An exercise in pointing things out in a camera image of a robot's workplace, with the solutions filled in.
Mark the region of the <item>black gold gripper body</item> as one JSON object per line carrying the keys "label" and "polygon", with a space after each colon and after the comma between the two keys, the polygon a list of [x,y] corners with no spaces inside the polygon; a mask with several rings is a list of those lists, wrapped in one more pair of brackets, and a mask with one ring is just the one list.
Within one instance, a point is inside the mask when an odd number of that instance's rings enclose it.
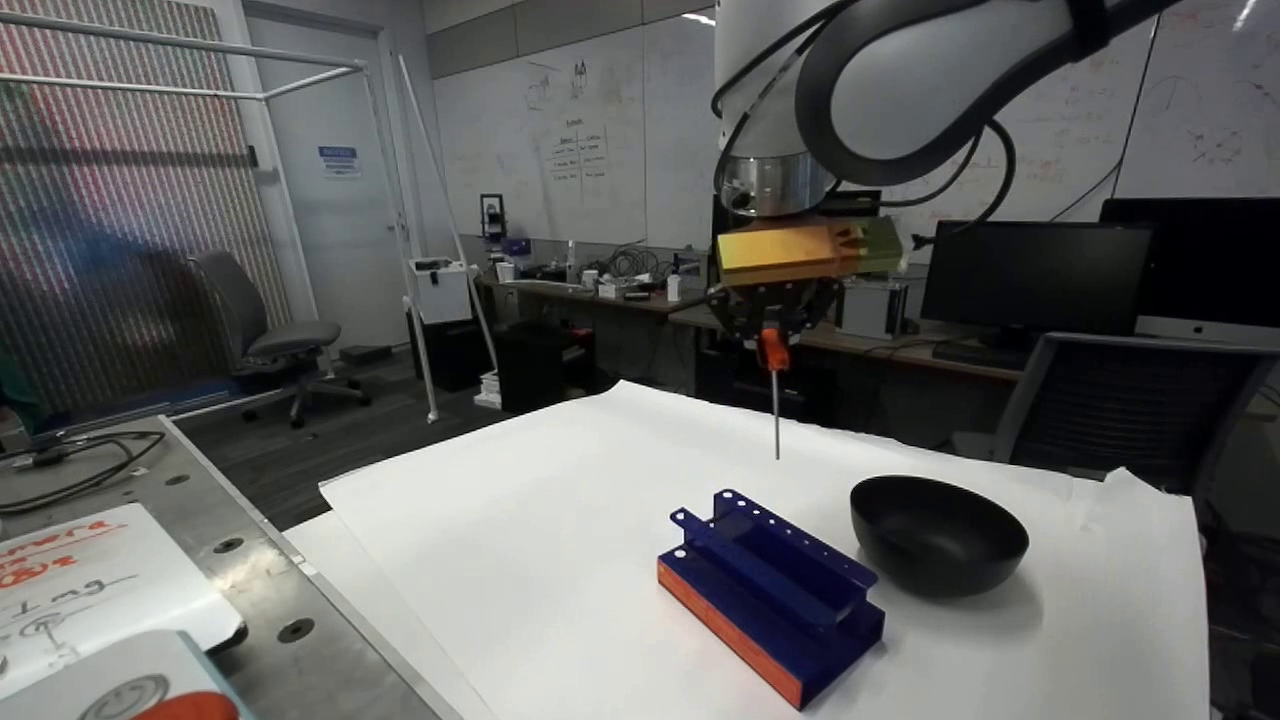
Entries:
{"label": "black gold gripper body", "polygon": [[712,214],[707,309],[732,337],[776,324],[795,337],[821,324],[847,277],[891,277],[902,259],[877,194],[836,194],[798,215],[743,222]]}

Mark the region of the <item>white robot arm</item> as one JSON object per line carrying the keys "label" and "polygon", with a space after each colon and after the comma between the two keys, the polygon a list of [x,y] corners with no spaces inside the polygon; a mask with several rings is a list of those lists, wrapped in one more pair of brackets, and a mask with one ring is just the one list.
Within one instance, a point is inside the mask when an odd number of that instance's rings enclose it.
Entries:
{"label": "white robot arm", "polygon": [[723,125],[714,208],[743,222],[810,215],[839,183],[913,183],[985,134],[1014,179],[999,112],[1175,0],[719,0]]}

